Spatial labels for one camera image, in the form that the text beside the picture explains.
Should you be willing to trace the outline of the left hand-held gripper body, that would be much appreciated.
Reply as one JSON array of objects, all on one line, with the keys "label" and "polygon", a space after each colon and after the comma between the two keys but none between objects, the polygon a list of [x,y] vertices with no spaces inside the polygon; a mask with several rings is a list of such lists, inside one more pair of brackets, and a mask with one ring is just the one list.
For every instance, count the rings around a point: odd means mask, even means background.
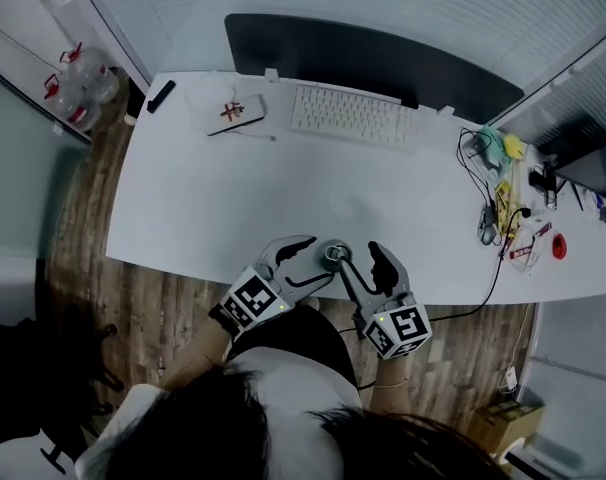
[{"label": "left hand-held gripper body", "polygon": [[214,306],[209,317],[217,321],[232,339],[293,308],[274,277],[276,267],[264,252],[252,265],[247,266],[228,289],[222,300]]}]

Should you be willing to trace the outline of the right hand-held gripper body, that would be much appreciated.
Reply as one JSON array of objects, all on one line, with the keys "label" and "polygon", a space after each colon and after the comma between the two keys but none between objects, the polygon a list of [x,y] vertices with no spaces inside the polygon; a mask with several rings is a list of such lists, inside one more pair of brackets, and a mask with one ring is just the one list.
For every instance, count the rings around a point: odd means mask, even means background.
[{"label": "right hand-held gripper body", "polygon": [[374,348],[379,359],[406,356],[431,338],[425,307],[412,292],[376,309],[358,308],[353,316],[359,336]]}]

